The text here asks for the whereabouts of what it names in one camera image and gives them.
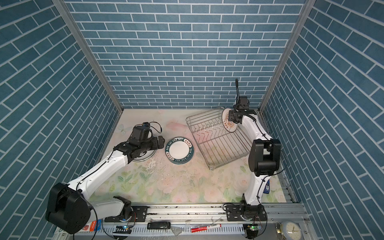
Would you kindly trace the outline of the white plate red characters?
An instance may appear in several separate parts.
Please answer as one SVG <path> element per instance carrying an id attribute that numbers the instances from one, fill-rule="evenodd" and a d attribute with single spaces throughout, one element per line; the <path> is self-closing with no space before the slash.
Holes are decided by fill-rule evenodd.
<path id="1" fill-rule="evenodd" d="M 141 154 L 139 157 L 135 158 L 133 160 L 133 162 L 136 162 L 136 163 L 145 162 L 145 161 L 149 160 L 150 158 L 152 158 L 156 154 L 156 151 L 157 150 L 147 151 L 147 152 Z"/>

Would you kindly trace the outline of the metal wire dish rack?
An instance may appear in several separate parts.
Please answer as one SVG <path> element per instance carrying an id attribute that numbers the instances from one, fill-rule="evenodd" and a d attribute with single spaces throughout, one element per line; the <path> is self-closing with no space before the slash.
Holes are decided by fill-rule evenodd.
<path id="1" fill-rule="evenodd" d="M 241 127 L 234 132 L 223 124 L 223 107 L 186 118 L 198 148 L 210 170 L 222 167 L 249 154 L 252 141 Z"/>

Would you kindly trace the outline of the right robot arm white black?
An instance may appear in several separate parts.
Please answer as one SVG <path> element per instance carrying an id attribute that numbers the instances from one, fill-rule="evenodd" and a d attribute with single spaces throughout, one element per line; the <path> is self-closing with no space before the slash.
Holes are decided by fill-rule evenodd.
<path id="1" fill-rule="evenodd" d="M 222 113 L 225 129 L 234 133 L 241 125 L 252 140 L 248 157 L 251 171 L 249 186 L 240 201 L 239 215 L 246 221 L 266 221 L 268 219 L 262 195 L 267 181 L 280 168 L 281 142 L 273 139 L 260 123 L 257 115 L 247 110 L 225 109 Z"/>

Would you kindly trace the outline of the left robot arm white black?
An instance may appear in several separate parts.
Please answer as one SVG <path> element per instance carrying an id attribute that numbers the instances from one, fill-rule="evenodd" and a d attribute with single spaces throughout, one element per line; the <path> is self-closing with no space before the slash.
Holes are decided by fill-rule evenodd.
<path id="1" fill-rule="evenodd" d="M 147 151 L 164 148 L 162 136 L 138 143 L 121 142 L 111 154 L 92 169 L 67 184 L 54 185 L 49 193 L 46 220 L 69 234 L 79 232 L 92 221 L 117 217 L 121 222 L 132 218 L 131 201 L 121 196 L 90 202 L 90 196 L 114 173 Z"/>

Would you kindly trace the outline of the blue box by right arm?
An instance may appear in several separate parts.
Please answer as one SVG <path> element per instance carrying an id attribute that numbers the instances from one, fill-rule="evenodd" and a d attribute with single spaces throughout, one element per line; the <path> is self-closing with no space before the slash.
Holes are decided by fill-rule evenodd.
<path id="1" fill-rule="evenodd" d="M 264 194 L 269 194 L 270 193 L 270 180 L 268 180 L 266 182 L 266 185 L 265 185 L 265 188 L 264 188 L 264 191 L 263 191 Z"/>

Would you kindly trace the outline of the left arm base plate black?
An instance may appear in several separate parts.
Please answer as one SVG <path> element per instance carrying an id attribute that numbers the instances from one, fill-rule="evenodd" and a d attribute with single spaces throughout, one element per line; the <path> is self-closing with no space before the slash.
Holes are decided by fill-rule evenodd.
<path id="1" fill-rule="evenodd" d="M 116 217 L 105 218 L 106 223 L 143 223 L 146 221 L 148 206 L 132 206 L 128 215 L 120 214 Z"/>

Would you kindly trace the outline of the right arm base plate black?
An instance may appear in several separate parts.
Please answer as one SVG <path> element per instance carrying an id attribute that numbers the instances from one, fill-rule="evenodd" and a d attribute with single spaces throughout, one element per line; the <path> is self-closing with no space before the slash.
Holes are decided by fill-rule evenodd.
<path id="1" fill-rule="evenodd" d="M 223 210 L 226 213 L 228 222 L 240 221 L 266 221 L 268 219 L 267 213 L 263 206 L 245 206 L 240 207 L 237 205 L 223 205 Z"/>

